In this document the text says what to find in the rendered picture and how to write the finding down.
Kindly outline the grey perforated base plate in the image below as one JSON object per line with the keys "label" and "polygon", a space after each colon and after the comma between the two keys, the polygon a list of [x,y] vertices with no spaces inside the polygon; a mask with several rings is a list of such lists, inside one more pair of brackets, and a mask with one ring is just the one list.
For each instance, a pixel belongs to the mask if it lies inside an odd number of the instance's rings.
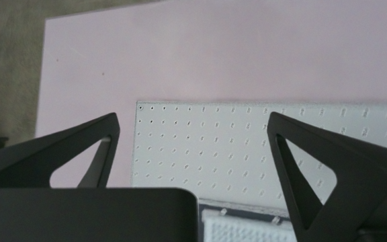
{"label": "grey perforated base plate", "polygon": [[[387,99],[136,101],[131,187],[287,208],[267,136],[271,112],[387,147]],[[286,141],[324,205],[334,172]]]}

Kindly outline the white well plate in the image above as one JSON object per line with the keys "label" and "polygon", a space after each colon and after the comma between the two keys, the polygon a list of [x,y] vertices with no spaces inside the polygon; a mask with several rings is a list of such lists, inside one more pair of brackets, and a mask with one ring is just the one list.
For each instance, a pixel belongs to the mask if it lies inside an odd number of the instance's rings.
{"label": "white well plate", "polygon": [[208,212],[207,242],[296,242],[296,237],[289,224]]}

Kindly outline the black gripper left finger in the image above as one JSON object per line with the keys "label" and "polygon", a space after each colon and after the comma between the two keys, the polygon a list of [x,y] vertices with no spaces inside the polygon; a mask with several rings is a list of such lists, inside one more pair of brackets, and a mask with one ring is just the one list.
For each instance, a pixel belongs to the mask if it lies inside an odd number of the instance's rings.
{"label": "black gripper left finger", "polygon": [[0,188],[51,188],[52,174],[101,140],[77,188],[106,187],[120,125],[115,112],[0,149]]}

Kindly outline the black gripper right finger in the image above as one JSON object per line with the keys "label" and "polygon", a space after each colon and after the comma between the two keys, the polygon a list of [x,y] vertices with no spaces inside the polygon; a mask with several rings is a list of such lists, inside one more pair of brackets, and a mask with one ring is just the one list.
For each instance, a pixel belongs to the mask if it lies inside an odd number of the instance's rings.
{"label": "black gripper right finger", "polygon": [[[270,113],[267,135],[297,242],[350,242],[363,231],[387,231],[387,147],[278,112]],[[286,139],[334,172],[324,205]]]}

